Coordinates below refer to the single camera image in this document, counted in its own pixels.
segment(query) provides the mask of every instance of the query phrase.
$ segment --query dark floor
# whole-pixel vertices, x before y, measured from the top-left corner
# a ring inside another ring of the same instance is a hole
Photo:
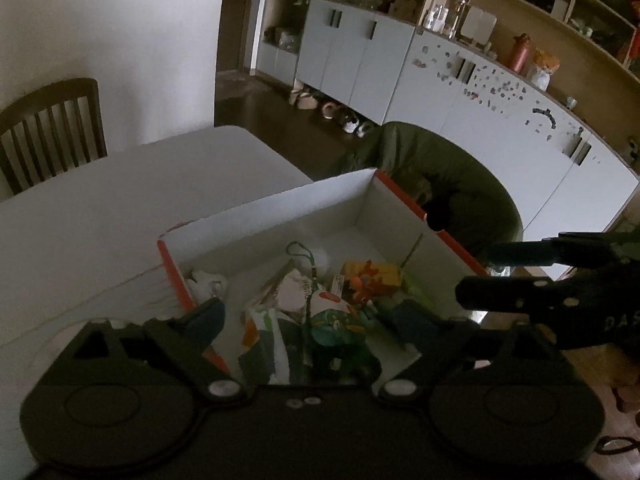
[[[290,106],[286,88],[261,86],[241,96],[216,99],[216,126],[246,128],[313,180],[325,178],[334,161],[359,141],[324,119],[320,110]]]

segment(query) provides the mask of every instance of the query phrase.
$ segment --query brown door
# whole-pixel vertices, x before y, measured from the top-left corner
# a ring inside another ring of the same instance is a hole
[[[226,72],[242,67],[250,2],[251,0],[222,0],[220,30],[218,31],[217,72]]]

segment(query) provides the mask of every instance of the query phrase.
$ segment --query chair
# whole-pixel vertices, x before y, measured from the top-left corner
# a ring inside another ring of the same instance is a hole
[[[0,171],[14,195],[106,155],[94,79],[47,85],[0,112]]]
[[[481,262],[483,251],[522,240],[522,221],[504,186],[480,162],[447,139],[412,124],[371,130],[334,167],[334,174],[364,168],[385,171],[427,213]]]

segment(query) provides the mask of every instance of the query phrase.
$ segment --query metal bolt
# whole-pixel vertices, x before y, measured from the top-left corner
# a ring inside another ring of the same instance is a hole
[[[214,397],[235,397],[242,391],[242,386],[235,381],[222,379],[209,385],[209,393]]]
[[[287,402],[285,402],[285,404],[287,405],[288,408],[291,408],[292,410],[298,410],[305,405],[305,403],[302,402],[302,400],[300,399],[288,399]]]
[[[408,397],[413,395],[418,389],[418,386],[409,379],[394,379],[386,382],[384,386],[385,391],[393,397]]]

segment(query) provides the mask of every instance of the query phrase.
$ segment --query pink thermos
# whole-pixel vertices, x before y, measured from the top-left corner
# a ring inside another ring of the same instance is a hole
[[[520,73],[520,70],[522,70],[522,67],[524,66],[524,62],[527,60],[527,57],[529,57],[529,51],[531,50],[531,37],[529,34],[523,34],[513,39],[516,40],[516,43],[511,49],[507,68],[510,68],[515,73]]]

